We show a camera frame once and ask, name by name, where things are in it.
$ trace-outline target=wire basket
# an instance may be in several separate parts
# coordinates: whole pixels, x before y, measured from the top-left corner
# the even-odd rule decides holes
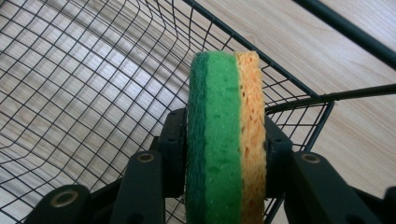
[[[265,105],[316,97],[195,3],[5,1],[0,6],[0,222],[23,222],[66,184],[94,192],[148,150],[166,115],[188,101],[203,50],[257,50]],[[332,103],[271,113],[294,150],[310,150]],[[269,200],[265,216],[279,207]],[[185,223],[183,198],[166,222]]]

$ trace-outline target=metal wire grid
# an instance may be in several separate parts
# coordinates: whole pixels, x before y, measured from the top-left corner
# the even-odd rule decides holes
[[[186,105],[193,55],[247,50],[236,33],[182,1],[6,1],[0,7],[0,222],[22,222],[49,191],[91,191],[149,149]],[[310,97],[261,61],[266,106]],[[270,115],[294,150],[309,150],[328,104]],[[273,208],[269,201],[265,215]],[[167,223],[185,223],[183,199]]]

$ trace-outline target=yellow sponge layer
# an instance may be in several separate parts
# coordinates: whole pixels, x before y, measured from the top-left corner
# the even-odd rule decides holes
[[[241,95],[240,156],[242,167],[241,223],[262,223],[266,158],[264,97],[256,52],[235,53]]]

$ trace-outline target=round hole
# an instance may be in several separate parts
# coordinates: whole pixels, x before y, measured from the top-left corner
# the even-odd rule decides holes
[[[320,159],[317,156],[311,154],[304,154],[302,156],[303,160],[311,162],[311,163],[319,163]]]
[[[364,224],[365,222],[360,217],[355,215],[346,215],[346,223],[349,224]]]
[[[53,196],[50,200],[50,205],[52,207],[64,207],[72,203],[78,197],[78,192],[73,189],[67,189]]]
[[[131,214],[128,219],[127,223],[129,224],[140,224],[143,223],[143,220],[145,220],[145,217],[143,217],[142,214],[140,213],[133,213]]]
[[[146,153],[146,154],[142,154],[142,155],[138,156],[137,159],[140,162],[149,162],[149,161],[153,161],[154,160],[154,156],[152,154]]]

